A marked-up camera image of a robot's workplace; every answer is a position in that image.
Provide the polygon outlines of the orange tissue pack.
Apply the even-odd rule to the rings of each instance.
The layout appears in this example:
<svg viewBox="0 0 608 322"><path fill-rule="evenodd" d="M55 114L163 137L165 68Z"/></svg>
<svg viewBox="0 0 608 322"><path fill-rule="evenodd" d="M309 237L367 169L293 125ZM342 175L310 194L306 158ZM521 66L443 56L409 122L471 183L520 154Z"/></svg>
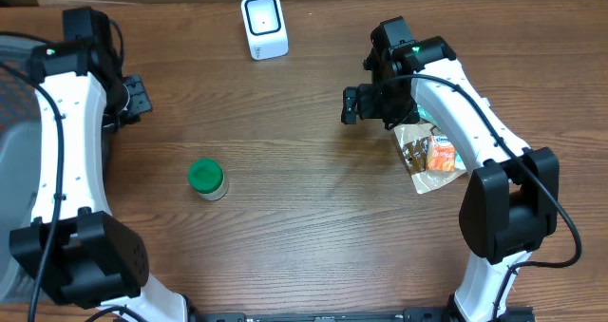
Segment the orange tissue pack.
<svg viewBox="0 0 608 322"><path fill-rule="evenodd" d="M456 151L446 136L431 135L427 138L428 171L453 172L455 170Z"/></svg>

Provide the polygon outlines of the teal tissue pack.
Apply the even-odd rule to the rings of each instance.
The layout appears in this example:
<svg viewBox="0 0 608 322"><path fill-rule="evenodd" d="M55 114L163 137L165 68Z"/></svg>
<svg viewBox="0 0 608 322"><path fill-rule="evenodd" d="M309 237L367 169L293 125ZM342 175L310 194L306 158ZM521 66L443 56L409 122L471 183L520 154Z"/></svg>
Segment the teal tissue pack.
<svg viewBox="0 0 608 322"><path fill-rule="evenodd" d="M465 163L458 152L454 156L454 170L455 171L466 171Z"/></svg>

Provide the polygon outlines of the beige snack pouch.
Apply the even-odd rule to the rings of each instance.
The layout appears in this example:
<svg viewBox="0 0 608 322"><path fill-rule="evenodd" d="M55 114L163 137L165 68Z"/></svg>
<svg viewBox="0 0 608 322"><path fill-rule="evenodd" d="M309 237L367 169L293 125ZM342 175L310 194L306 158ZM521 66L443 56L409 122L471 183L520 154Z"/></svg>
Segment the beige snack pouch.
<svg viewBox="0 0 608 322"><path fill-rule="evenodd" d="M432 123L402 124L395 127L393 132L418 194L439 189L466 173L466 171L440 172L426 169L428 137L446 136Z"/></svg>

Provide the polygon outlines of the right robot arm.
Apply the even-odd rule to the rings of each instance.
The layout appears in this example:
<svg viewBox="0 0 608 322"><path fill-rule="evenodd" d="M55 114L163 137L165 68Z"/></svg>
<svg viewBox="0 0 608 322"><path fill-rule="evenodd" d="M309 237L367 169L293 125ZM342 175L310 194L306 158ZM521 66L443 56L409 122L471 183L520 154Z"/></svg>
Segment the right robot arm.
<svg viewBox="0 0 608 322"><path fill-rule="evenodd" d="M440 36L417 40L402 17L379 24L364 60L368 84L343 92L341 121L378 119L386 129L420 121L425 109L462 158L469 183L459 225L471 255L464 279L443 308L410 308L406 320L531 321L506 307L518 271L557 229L560 165L533 150L495 115Z"/></svg>

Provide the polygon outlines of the green lid jar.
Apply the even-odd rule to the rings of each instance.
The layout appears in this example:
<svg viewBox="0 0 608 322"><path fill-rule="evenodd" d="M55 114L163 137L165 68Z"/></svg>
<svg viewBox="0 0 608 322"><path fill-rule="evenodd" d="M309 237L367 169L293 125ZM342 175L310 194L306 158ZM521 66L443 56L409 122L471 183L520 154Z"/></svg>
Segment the green lid jar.
<svg viewBox="0 0 608 322"><path fill-rule="evenodd" d="M221 199L229 188L228 179L220 165L211 159L195 161L187 174L191 188L208 201Z"/></svg>

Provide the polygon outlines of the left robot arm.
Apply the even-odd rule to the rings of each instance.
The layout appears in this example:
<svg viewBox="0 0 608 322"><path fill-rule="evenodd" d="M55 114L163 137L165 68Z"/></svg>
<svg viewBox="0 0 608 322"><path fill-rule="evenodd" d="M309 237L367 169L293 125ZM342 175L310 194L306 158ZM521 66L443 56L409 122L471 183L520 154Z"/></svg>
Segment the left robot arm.
<svg viewBox="0 0 608 322"><path fill-rule="evenodd" d="M63 13L60 42L35 47L21 79L41 115L37 197L9 251L33 295L124 321L185 321L187 299L149 270L142 238L115 219L104 184L104 141L152 105L137 74L124 75L117 24L90 7Z"/></svg>

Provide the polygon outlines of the teal crinkled wrapper packet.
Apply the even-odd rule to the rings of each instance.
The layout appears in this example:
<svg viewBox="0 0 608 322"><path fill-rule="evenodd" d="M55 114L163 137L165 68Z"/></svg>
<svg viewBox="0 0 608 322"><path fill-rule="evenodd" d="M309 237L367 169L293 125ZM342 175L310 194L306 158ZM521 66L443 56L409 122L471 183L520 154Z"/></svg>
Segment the teal crinkled wrapper packet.
<svg viewBox="0 0 608 322"><path fill-rule="evenodd" d="M421 105L417 105L417 109L418 109L418 113L419 116L422 120L432 123L433 125L436 125L436 121L433 119L433 117L430 115L430 113L424 109Z"/></svg>

